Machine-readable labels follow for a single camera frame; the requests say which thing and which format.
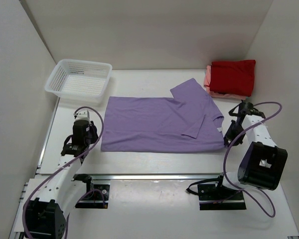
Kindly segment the red folded t shirt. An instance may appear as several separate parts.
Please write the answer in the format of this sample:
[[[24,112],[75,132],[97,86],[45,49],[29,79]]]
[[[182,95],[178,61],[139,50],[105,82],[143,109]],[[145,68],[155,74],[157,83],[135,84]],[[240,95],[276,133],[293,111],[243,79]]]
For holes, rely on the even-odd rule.
[[[210,90],[243,97],[252,95],[255,83],[255,60],[213,61]]]

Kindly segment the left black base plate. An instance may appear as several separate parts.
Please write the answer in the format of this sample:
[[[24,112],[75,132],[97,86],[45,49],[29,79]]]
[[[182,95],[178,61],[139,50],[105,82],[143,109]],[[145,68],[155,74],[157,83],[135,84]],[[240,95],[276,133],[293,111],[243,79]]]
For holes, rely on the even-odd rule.
[[[76,209],[107,209],[110,196],[110,180],[92,180],[89,194],[75,206]]]

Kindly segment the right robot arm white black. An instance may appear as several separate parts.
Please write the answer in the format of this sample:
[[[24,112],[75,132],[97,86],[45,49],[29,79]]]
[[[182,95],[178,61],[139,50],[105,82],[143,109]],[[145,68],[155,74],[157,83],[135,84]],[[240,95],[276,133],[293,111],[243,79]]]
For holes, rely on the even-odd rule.
[[[215,195],[217,200],[231,198],[249,187],[275,190],[280,182],[288,153],[279,148],[272,140],[265,121],[265,114],[255,105],[242,101],[229,111],[235,117],[224,136],[224,145],[231,149],[247,139],[249,147],[235,172],[220,174],[217,178],[196,182],[196,185],[211,186],[210,190],[199,189],[197,192],[186,189],[188,194],[196,196]]]

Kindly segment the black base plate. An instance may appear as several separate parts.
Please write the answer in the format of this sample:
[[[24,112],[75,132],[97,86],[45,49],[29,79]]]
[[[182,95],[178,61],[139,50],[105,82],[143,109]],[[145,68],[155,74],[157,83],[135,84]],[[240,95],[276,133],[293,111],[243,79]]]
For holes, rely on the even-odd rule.
[[[110,196],[110,180],[92,180],[89,194],[75,206],[76,209],[107,209]]]
[[[201,211],[245,210],[243,193],[227,188],[217,188],[215,184],[199,184],[198,198]]]

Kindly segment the purple t shirt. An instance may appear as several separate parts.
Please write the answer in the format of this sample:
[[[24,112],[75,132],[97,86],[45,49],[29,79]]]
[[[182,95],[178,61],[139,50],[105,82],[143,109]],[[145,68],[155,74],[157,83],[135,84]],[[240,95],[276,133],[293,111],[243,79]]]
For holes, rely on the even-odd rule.
[[[221,150],[223,114],[192,78],[171,98],[110,97],[103,152],[201,153]]]

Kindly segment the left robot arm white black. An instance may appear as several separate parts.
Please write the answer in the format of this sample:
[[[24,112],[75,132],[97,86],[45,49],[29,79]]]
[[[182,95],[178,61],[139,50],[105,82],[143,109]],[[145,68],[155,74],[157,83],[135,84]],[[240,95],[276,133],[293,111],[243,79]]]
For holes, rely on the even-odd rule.
[[[24,202],[22,225],[27,239],[67,238],[70,212],[94,192],[90,177],[77,173],[103,134],[90,119],[91,111],[96,112],[92,107],[79,107],[74,112],[72,134],[63,143],[56,171]]]

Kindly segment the pink folded t shirt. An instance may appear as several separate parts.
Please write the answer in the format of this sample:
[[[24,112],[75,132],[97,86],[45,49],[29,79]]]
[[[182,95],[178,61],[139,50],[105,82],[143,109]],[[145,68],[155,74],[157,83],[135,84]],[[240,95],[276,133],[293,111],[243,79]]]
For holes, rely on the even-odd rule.
[[[206,73],[204,77],[203,86],[205,87],[207,93],[213,98],[223,98],[223,99],[237,99],[237,100],[246,100],[246,96],[239,96],[235,94],[222,94],[210,90],[211,83],[211,66],[207,65]]]

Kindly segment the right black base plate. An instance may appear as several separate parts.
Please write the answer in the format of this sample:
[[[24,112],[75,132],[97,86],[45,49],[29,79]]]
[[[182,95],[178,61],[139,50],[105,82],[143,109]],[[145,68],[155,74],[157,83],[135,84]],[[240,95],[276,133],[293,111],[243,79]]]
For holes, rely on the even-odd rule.
[[[245,210],[243,193],[227,188],[217,188],[215,184],[199,184],[198,198],[201,211]]]

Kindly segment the aluminium rail frame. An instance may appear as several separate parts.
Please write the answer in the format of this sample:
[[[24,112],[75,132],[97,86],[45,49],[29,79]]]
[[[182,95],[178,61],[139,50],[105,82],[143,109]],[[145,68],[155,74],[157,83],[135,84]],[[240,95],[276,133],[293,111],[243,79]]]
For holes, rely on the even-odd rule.
[[[108,209],[74,209],[70,239],[287,239],[299,238],[283,188],[250,190],[247,208],[201,211],[186,193],[195,181],[239,166],[249,143],[202,154],[89,154],[83,173],[110,180]]]

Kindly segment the white plastic basket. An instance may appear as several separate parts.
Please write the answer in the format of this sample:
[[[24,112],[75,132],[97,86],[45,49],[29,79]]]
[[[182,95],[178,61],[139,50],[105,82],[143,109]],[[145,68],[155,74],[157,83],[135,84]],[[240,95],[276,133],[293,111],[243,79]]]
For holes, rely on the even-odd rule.
[[[112,73],[108,63],[62,59],[54,67],[45,84],[45,91],[59,98],[100,103]]]

